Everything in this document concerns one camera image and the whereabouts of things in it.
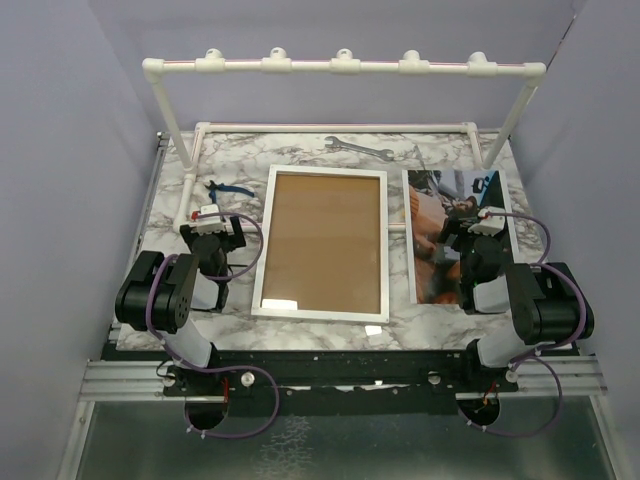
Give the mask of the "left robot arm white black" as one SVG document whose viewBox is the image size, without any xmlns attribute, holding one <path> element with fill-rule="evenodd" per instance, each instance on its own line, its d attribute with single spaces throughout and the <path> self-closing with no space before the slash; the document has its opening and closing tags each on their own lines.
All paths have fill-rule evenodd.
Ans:
<svg viewBox="0 0 640 480">
<path fill-rule="evenodd" d="M 188 368 L 189 386 L 206 395 L 220 385 L 218 354 L 195 326 L 191 312 L 222 311 L 233 276 L 228 254 L 245 247 L 246 240 L 237 216 L 207 233 L 188 224 L 180 232 L 188 253 L 138 254 L 116 295 L 115 315 L 119 322 L 159 340 Z"/>
</svg>

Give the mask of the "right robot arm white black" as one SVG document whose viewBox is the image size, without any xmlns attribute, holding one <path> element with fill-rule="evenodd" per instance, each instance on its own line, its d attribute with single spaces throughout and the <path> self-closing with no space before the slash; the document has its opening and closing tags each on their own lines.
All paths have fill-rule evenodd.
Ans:
<svg viewBox="0 0 640 480">
<path fill-rule="evenodd" d="M 515 365 L 538 352 L 589 338 L 593 311 L 568 266 L 515 263 L 506 233 L 482 234 L 448 225 L 439 241 L 460 254 L 458 302 L 467 314 L 508 313 L 511 323 L 471 342 L 474 358 L 459 367 L 461 383 L 481 391 L 495 368 Z"/>
</svg>

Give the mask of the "printed photo with mat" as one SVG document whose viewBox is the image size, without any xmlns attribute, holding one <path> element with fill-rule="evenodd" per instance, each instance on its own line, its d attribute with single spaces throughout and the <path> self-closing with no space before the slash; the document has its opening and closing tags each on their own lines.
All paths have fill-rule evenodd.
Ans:
<svg viewBox="0 0 640 480">
<path fill-rule="evenodd" d="M 504 175 L 497 170 L 406 170 L 403 182 L 411 299 L 417 304 L 460 307 L 460 255 L 439 237 L 451 224 L 468 228 L 483 208 L 499 207 L 509 212 Z M 510 237 L 514 262 L 518 247 L 508 218 L 503 231 Z"/>
</svg>

